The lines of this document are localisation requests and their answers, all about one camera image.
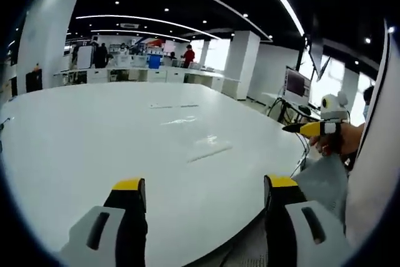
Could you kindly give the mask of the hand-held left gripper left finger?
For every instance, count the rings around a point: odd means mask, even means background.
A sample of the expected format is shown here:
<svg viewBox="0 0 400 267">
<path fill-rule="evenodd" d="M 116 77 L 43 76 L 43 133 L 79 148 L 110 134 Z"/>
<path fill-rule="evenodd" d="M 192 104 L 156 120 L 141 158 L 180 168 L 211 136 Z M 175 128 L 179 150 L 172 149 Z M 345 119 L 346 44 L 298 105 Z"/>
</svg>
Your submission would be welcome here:
<svg viewBox="0 0 400 267">
<path fill-rule="evenodd" d="M 144 266 L 147 226 L 145 179 L 122 180 L 71 227 L 59 258 L 66 266 Z"/>
</svg>

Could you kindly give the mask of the person's right hand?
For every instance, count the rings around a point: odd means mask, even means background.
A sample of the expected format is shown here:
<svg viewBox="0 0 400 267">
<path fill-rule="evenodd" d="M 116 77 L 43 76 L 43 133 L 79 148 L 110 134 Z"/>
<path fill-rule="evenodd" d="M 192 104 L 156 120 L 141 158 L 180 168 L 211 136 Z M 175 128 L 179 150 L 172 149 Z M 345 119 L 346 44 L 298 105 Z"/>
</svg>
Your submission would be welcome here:
<svg viewBox="0 0 400 267">
<path fill-rule="evenodd" d="M 323 156 L 329 156 L 333 153 L 347 156 L 358 150 L 364 125 L 353 126 L 348 123 L 342 123 L 340 134 L 312 137 L 309 140 L 309 145 L 315 146 L 317 151 Z"/>
</svg>

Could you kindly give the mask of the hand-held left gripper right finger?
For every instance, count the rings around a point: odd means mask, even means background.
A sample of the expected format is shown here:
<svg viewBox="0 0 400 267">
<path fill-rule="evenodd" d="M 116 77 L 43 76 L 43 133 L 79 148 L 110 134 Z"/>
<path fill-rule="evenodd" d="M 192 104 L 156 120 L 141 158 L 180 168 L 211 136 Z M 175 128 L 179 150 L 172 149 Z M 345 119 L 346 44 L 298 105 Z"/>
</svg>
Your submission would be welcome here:
<svg viewBox="0 0 400 267">
<path fill-rule="evenodd" d="M 269 266 L 344 266 L 351 256 L 340 221 L 293 179 L 265 175 L 264 212 Z"/>
</svg>

